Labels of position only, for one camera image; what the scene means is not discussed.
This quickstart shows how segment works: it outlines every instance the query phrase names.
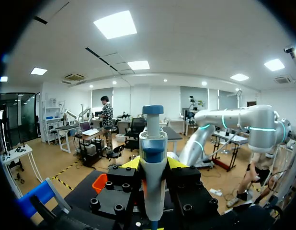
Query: ceiling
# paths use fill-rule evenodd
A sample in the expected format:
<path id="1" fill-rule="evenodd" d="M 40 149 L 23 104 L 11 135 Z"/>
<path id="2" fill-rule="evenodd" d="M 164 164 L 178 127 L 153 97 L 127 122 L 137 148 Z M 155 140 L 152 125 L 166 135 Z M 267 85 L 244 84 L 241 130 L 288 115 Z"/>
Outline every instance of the ceiling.
<path id="1" fill-rule="evenodd" d="M 131 12 L 137 34 L 107 40 L 93 24 L 126 10 Z M 81 90 L 90 90 L 90 84 L 95 89 L 113 87 L 113 79 L 117 79 L 115 87 L 201 87 L 201 80 L 207 81 L 208 88 L 231 92 L 237 87 L 244 92 L 294 87 L 273 79 L 281 75 L 296 78 L 296 67 L 283 51 L 296 42 L 254 0 L 56 0 L 37 16 L 48 23 L 32 20 L 29 24 L 10 55 L 4 74 L 9 81 L 3 84 L 36 87 L 44 81 L 60 83 L 64 76 L 79 73 L 87 82 L 73 87 Z M 283 62 L 284 69 L 270 71 L 264 66 L 275 58 Z M 124 70 L 126 64 L 114 65 L 121 60 L 147 60 L 150 69 Z M 43 76 L 32 75 L 34 67 L 48 71 Z M 230 79 L 237 73 L 249 79 Z"/>

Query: yellow black caution tape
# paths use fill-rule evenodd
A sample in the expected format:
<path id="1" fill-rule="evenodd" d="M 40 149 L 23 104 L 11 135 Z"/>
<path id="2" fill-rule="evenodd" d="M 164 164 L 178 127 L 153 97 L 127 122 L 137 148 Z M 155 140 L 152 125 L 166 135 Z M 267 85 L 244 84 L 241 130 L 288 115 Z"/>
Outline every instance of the yellow black caution tape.
<path id="1" fill-rule="evenodd" d="M 75 165 L 75 164 L 78 163 L 78 162 L 79 162 L 79 161 L 74 162 L 73 164 L 71 164 L 70 166 L 68 166 L 66 169 L 60 171 L 60 172 L 59 172 L 57 175 L 55 175 L 54 177 L 59 176 L 60 174 L 62 174 L 63 172 L 65 172 L 67 169 L 69 169 L 71 166 Z"/>
<path id="2" fill-rule="evenodd" d="M 64 181 L 60 180 L 59 178 L 57 178 L 56 176 L 55 177 L 52 177 L 52 179 L 56 179 L 57 181 L 59 181 L 62 185 L 64 185 L 66 188 L 69 188 L 70 190 L 73 190 L 72 187 L 70 187 L 68 184 L 66 184 Z"/>

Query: sneaker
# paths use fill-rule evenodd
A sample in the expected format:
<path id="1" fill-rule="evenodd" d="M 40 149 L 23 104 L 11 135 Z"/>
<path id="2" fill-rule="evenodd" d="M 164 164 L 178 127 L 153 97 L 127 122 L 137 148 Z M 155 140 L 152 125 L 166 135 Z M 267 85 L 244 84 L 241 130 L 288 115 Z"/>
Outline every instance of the sneaker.
<path id="1" fill-rule="evenodd" d="M 232 207 L 232 206 L 234 206 L 238 201 L 239 201 L 239 199 L 238 199 L 237 197 L 235 197 L 235 198 L 229 200 L 229 201 L 227 202 L 227 207 Z"/>

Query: orange container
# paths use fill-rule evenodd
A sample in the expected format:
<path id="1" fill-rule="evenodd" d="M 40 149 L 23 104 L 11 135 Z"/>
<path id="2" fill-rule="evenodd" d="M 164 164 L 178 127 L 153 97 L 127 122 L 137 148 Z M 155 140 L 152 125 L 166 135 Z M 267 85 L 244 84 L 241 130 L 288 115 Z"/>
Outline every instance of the orange container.
<path id="1" fill-rule="evenodd" d="M 96 190 L 97 194 L 101 192 L 101 190 L 104 188 L 105 183 L 108 181 L 108 178 L 106 174 L 101 174 L 97 180 L 92 184 L 92 187 Z"/>

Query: black patterned shirt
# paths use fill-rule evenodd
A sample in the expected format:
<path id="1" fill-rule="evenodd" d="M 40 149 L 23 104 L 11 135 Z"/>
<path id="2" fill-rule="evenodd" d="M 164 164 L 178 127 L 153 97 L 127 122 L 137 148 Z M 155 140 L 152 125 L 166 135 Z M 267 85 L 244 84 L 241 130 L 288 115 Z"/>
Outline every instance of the black patterned shirt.
<path id="1" fill-rule="evenodd" d="M 105 117 L 102 119 L 103 127 L 112 126 L 113 108 L 109 102 L 107 102 L 102 108 L 102 115 L 105 115 Z"/>

